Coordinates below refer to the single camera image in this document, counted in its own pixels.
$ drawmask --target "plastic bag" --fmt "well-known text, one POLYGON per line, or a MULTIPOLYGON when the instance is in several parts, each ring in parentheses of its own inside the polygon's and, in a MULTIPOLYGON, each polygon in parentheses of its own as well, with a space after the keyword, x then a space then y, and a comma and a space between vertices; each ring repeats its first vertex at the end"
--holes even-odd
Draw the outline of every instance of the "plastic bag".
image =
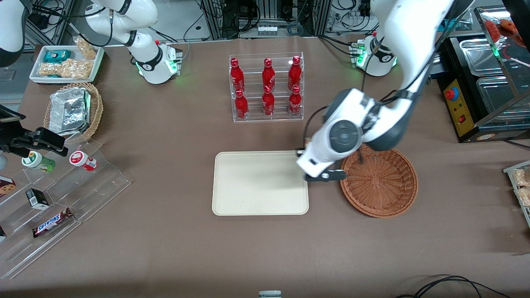
POLYGON ((96 51, 90 43, 86 42, 81 36, 77 35, 73 37, 75 44, 85 59, 94 60, 96 59, 96 51))
POLYGON ((39 75, 61 75, 62 68, 63 66, 61 63, 41 63, 39 66, 39 75))
POLYGON ((521 203, 523 204, 523 206, 530 207, 530 191, 528 191, 527 188, 523 187, 523 188, 516 189, 515 193, 521 200, 521 203))
POLYGON ((88 60, 67 59, 62 65, 63 67, 61 68, 60 73, 62 77, 85 80, 90 76, 94 62, 88 60))
POLYGON ((530 186, 530 183, 526 180, 526 172, 523 169, 515 169, 512 173, 515 184, 517 186, 530 186))

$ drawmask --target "wicker basket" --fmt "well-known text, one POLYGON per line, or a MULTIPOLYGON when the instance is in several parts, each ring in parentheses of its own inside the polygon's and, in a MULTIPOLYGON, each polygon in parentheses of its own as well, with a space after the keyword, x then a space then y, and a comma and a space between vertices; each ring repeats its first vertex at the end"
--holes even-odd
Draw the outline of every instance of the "wicker basket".
POLYGON ((407 211, 418 194, 418 177, 398 150, 374 151, 363 145, 347 157, 340 181, 344 195, 359 211, 373 217, 393 217, 407 211))
MULTIPOLYGON (((73 87, 85 87, 90 93, 90 127, 83 133, 83 137, 88 140, 98 129, 103 114, 103 102, 98 90, 91 83, 72 83, 62 87, 61 90, 73 87)), ((44 115, 44 127, 46 128, 50 126, 50 110, 51 101, 46 109, 46 115, 44 115)))

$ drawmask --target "black box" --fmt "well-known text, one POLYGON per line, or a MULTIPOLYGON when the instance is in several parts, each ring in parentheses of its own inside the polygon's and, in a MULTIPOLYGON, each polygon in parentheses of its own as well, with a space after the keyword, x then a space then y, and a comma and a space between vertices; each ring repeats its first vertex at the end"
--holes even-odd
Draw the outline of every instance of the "black box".
POLYGON ((30 202, 31 208, 33 209, 44 210, 50 207, 44 192, 40 190, 30 188, 26 191, 26 196, 28 197, 28 201, 30 202))

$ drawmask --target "green and white container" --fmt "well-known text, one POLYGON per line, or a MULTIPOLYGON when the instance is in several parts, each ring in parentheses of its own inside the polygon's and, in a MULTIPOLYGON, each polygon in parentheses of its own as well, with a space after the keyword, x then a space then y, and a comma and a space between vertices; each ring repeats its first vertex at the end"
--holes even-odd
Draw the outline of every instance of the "green and white container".
POLYGON ((28 157, 22 158, 22 164, 28 168, 40 169, 43 172, 51 172, 55 168, 55 161, 42 156, 37 151, 30 151, 28 157))

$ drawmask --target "acrylic bottle rack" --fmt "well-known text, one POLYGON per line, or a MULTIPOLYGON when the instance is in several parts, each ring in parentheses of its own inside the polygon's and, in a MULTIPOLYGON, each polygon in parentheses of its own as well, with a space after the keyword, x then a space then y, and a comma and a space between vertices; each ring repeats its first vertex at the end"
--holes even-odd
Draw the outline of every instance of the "acrylic bottle rack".
POLYGON ((274 121, 274 120, 303 120, 304 119, 304 53, 303 52, 287 52, 275 54, 247 54, 247 55, 230 55, 230 59, 237 58, 239 66, 243 70, 245 78, 245 92, 249 103, 249 117, 246 120, 237 117, 235 109, 235 89, 230 80, 230 60, 228 60, 228 83, 230 84, 230 93, 232 101, 232 117, 234 122, 258 122, 258 121, 274 121), (300 113, 296 116, 290 116, 287 112, 289 107, 289 96, 291 91, 287 88, 289 69, 293 63, 293 57, 300 56, 300 67, 302 68, 302 77, 300 79, 300 95, 302 96, 300 113), (275 71, 275 90, 273 95, 275 97, 275 110, 272 116, 265 116, 263 114, 263 104, 261 97, 263 96, 263 81, 261 73, 265 58, 272 59, 272 68, 275 71))
POLYGON ((101 144, 86 141, 77 134, 65 142, 68 156, 76 150, 96 159, 93 171, 72 166, 67 157, 48 153, 56 161, 53 171, 44 173, 26 168, 12 177, 16 189, 0 198, 0 226, 6 238, 0 242, 0 277, 13 278, 64 236, 73 231, 106 203, 124 190, 130 182, 98 150, 101 144), (45 210, 31 208, 25 192, 37 189, 44 193, 50 206, 45 210), (51 231, 34 238, 32 229, 66 208, 74 214, 51 231))

